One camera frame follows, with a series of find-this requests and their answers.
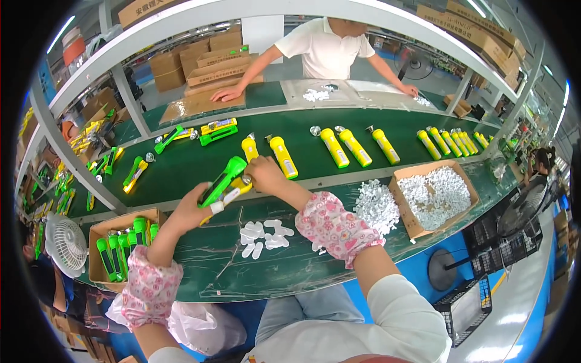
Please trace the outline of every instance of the jeans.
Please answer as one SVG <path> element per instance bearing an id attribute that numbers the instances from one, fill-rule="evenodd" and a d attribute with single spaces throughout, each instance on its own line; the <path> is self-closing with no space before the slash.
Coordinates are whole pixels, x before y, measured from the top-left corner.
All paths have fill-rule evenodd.
<path id="1" fill-rule="evenodd" d="M 339 284 L 293 296 L 268 299 L 254 342 L 258 345 L 282 328 L 307 319 L 361 324 L 365 322 L 343 285 Z"/>

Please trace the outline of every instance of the man in white shirt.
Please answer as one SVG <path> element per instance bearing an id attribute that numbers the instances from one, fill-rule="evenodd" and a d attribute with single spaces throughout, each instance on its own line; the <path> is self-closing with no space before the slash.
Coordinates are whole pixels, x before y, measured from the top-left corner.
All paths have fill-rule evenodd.
<path id="1" fill-rule="evenodd" d="M 418 88 L 401 83 L 385 61 L 375 53 L 365 37 L 366 31 L 367 25 L 356 21 L 331 17 L 308 21 L 262 53 L 236 86 L 217 91 L 211 100 L 221 99 L 226 102 L 239 97 L 252 79 L 283 55 L 288 58 L 301 55 L 303 75 L 325 80 L 348 80 L 355 57 L 366 58 L 397 89 L 416 97 Z"/>

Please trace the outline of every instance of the white polo shirt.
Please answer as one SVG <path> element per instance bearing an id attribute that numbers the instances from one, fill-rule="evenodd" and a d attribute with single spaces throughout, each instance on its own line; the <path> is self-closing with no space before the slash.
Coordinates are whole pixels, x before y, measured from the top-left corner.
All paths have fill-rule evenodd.
<path id="1" fill-rule="evenodd" d="M 333 33 L 327 17 L 299 25 L 274 45 L 288 58 L 302 56 L 306 78 L 327 80 L 348 80 L 356 56 L 375 54 L 365 34 L 341 38 Z"/>

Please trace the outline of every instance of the hand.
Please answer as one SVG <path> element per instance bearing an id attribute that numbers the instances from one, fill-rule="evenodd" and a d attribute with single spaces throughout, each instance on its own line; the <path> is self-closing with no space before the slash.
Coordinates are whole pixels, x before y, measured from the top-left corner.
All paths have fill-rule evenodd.
<path id="1" fill-rule="evenodd" d="M 417 97 L 418 96 L 418 88 L 412 84 L 404 84 L 401 90 L 408 96 Z"/>
<path id="2" fill-rule="evenodd" d="M 210 101 L 216 102 L 222 98 L 222 102 L 226 102 L 240 97 L 242 95 L 242 91 L 244 91 L 244 89 L 239 89 L 238 86 L 226 87 L 214 93 L 214 95 L 210 97 Z"/>
<path id="3" fill-rule="evenodd" d="M 214 213 L 210 206 L 205 208 L 198 208 L 198 200 L 206 189 L 210 187 L 211 183 L 204 182 L 196 185 L 188 194 L 186 194 L 178 207 L 171 213 L 170 218 L 162 226 L 171 225 L 170 230 L 177 233 L 179 236 L 198 227 L 200 223 L 207 217 Z"/>
<path id="4" fill-rule="evenodd" d="M 244 173 L 252 177 L 252 186 L 257 191 L 274 196 L 288 182 L 272 156 L 264 157 L 261 155 L 252 159 Z"/>

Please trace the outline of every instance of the man's arm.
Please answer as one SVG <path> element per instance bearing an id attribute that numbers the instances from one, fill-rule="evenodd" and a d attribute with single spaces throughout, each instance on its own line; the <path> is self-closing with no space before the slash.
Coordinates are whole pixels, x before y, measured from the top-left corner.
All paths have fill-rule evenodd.
<path id="1" fill-rule="evenodd" d="M 385 61 L 376 54 L 368 57 L 367 60 L 369 63 L 375 68 L 375 70 L 386 80 L 388 80 L 391 84 L 393 84 L 397 89 L 404 92 L 406 95 L 410 95 L 412 97 L 418 96 L 418 88 L 411 84 L 403 84 L 392 71 L 392 69 L 385 63 Z"/>
<path id="2" fill-rule="evenodd" d="M 253 80 L 257 75 L 260 74 L 270 63 L 274 60 L 282 57 L 281 51 L 273 45 L 268 48 L 264 53 L 262 53 L 251 65 L 248 67 L 244 76 L 234 87 L 223 88 L 210 98 L 211 101 L 215 102 L 222 98 L 222 102 L 229 101 L 240 97 L 246 86 Z"/>

